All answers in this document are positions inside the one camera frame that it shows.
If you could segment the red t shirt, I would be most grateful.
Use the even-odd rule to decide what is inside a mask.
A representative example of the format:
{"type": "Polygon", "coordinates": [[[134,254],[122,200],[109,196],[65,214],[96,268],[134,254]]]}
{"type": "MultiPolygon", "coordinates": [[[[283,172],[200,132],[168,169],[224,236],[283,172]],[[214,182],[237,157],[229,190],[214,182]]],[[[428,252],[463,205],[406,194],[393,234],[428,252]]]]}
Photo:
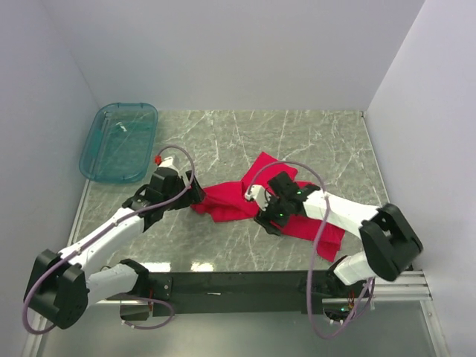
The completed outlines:
{"type": "MultiPolygon", "coordinates": [[[[277,159],[266,152],[261,152],[251,168],[240,181],[226,181],[214,186],[205,187],[205,198],[201,203],[192,205],[192,209],[199,214],[209,214],[214,222],[230,222],[254,218],[260,206],[271,198],[271,189],[268,181],[281,172],[287,173],[295,179],[298,170],[286,164],[276,164],[261,173],[252,184],[255,175],[267,164],[277,162],[277,159]],[[248,201],[248,188],[262,186],[261,189],[252,189],[258,192],[258,199],[248,201]]],[[[279,228],[284,235],[313,241],[321,226],[321,220],[306,218],[304,216],[291,216],[289,223],[284,228],[279,228]]],[[[327,223],[321,235],[316,251],[318,256],[333,262],[341,249],[341,241],[345,231],[327,223]]]]}

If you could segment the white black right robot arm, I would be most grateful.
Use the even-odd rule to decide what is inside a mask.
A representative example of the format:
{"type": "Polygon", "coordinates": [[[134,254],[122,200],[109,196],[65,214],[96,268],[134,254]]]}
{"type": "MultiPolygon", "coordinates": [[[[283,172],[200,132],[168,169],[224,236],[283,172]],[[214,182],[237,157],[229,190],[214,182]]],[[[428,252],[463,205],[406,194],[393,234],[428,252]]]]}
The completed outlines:
{"type": "Polygon", "coordinates": [[[361,252],[342,257],[311,285],[314,293],[326,298],[342,297],[357,283],[374,277],[393,282],[423,251],[417,234],[391,203],[364,205],[328,194],[315,184],[299,187],[285,172],[266,187],[251,185],[244,197],[257,204],[254,219],[269,234],[278,235],[291,218],[301,216],[361,240],[361,252]]]}

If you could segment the aluminium frame rail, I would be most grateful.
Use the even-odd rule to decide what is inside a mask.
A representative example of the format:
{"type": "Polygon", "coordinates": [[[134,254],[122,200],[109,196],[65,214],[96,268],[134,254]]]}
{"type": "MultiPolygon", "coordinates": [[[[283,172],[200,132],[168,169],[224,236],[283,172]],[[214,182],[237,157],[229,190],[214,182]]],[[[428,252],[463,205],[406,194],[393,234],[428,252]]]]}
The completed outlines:
{"type": "MultiPolygon", "coordinates": [[[[66,245],[69,246],[79,236],[79,230],[81,226],[81,222],[83,219],[83,211],[85,206],[85,200],[90,191],[90,181],[86,180],[83,191],[80,196],[80,200],[74,215],[74,220],[71,225],[71,230],[68,235],[68,240],[66,245]]],[[[28,316],[31,318],[31,324],[34,329],[46,328],[51,327],[51,322],[48,322],[45,318],[43,318],[38,313],[34,312],[33,310],[28,310],[28,316]]],[[[28,336],[25,341],[25,345],[22,350],[21,357],[30,357],[30,356],[38,356],[39,350],[42,344],[43,335],[32,335],[28,333],[28,336]]]]}

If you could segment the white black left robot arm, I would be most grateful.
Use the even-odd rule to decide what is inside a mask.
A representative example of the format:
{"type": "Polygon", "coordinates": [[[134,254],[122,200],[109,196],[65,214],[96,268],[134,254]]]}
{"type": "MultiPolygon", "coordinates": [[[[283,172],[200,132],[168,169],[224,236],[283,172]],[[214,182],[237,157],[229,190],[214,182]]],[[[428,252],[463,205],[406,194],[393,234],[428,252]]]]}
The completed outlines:
{"type": "Polygon", "coordinates": [[[149,183],[95,231],[57,253],[46,249],[36,257],[23,300],[24,328],[38,333],[28,323],[28,310],[53,327],[67,329],[92,304],[115,295],[152,303],[154,288],[143,265],[126,259],[107,270],[101,266],[109,254],[159,222],[166,211],[198,204],[204,197],[194,170],[181,176],[175,167],[157,167],[149,183]]]}

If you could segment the teal transparent plastic bin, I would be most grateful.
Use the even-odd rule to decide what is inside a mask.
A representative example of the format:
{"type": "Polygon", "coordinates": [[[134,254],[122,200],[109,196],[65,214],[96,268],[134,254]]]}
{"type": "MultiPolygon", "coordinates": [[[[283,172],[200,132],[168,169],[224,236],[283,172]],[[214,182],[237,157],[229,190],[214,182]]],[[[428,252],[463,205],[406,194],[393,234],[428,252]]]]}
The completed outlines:
{"type": "Polygon", "coordinates": [[[148,103],[111,103],[94,117],[79,161],[90,181],[131,184],[147,173],[158,124],[148,103]]]}

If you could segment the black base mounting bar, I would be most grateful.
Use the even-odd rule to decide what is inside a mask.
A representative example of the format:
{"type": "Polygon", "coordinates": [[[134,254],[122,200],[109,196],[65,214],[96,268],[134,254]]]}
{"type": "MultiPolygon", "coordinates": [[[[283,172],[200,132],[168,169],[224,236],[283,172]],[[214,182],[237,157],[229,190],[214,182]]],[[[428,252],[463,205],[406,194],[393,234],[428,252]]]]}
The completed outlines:
{"type": "MultiPolygon", "coordinates": [[[[173,272],[149,273],[139,297],[169,303],[176,314],[300,312],[306,307],[307,271],[173,272]]],[[[336,283],[323,270],[313,271],[312,313],[323,314],[324,299],[357,298],[365,280],[351,286],[336,283]]],[[[170,311],[159,303],[136,299],[135,294],[120,304],[125,321],[145,321],[148,317],[168,317],[170,311]]]]}

